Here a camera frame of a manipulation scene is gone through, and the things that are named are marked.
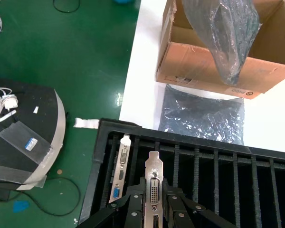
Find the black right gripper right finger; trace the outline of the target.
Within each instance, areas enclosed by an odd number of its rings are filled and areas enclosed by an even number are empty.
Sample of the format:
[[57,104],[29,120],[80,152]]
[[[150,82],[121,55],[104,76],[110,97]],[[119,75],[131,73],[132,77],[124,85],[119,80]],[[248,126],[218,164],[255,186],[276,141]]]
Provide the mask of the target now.
[[235,228],[203,205],[186,198],[182,189],[162,182],[163,216],[170,228]]

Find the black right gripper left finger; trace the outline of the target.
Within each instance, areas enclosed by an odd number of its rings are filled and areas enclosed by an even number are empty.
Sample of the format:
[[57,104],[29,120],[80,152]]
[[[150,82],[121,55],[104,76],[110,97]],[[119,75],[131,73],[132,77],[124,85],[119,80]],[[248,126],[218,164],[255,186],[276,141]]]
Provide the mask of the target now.
[[79,228],[142,228],[143,203],[146,192],[146,180],[140,178],[138,185],[129,186],[126,194],[108,204],[86,221]]

